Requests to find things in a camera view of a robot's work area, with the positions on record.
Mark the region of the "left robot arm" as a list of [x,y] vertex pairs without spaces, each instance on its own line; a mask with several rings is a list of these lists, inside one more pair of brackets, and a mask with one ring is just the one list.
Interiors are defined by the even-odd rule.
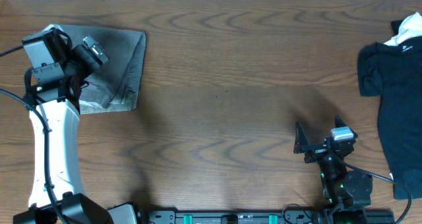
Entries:
[[132,202],[105,209],[84,193],[78,161],[79,98],[86,78],[107,63],[90,36],[73,45],[54,26],[24,38],[32,68],[24,75],[21,99],[30,112],[35,138],[35,170],[28,211],[13,223],[140,223]]

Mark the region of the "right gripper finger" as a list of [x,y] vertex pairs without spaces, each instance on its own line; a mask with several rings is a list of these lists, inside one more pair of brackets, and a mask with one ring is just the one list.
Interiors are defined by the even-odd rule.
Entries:
[[305,131],[300,122],[296,122],[295,129],[296,133],[293,152],[295,154],[305,153],[309,149],[309,141],[307,140]]
[[[335,117],[334,117],[334,122],[335,122],[335,126],[336,126],[336,128],[338,128],[338,127],[343,127],[343,126],[347,126],[346,125],[346,123],[341,119],[341,117],[339,116],[339,115],[336,115]],[[355,132],[355,131],[353,131],[353,133],[354,133],[354,138],[357,138],[358,137],[358,135],[357,135],[357,133]]]

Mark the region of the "grey shorts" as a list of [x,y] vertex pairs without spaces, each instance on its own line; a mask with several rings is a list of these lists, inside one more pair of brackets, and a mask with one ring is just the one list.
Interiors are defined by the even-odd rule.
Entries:
[[80,100],[99,103],[106,107],[114,98],[138,94],[146,49],[146,34],[134,30],[98,28],[70,24],[50,24],[67,33],[74,44],[86,36],[94,38],[104,49],[109,61],[86,80],[89,86],[82,90]]

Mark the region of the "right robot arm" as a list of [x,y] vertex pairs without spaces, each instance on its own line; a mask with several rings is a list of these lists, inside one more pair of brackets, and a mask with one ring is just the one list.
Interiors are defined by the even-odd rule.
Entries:
[[368,223],[365,208],[371,204],[373,178],[361,171],[347,170],[344,157],[354,151],[358,135],[339,116],[335,127],[321,144],[312,145],[301,123],[295,124],[295,154],[304,154],[305,163],[317,163],[322,193],[330,204],[312,214],[312,223]]

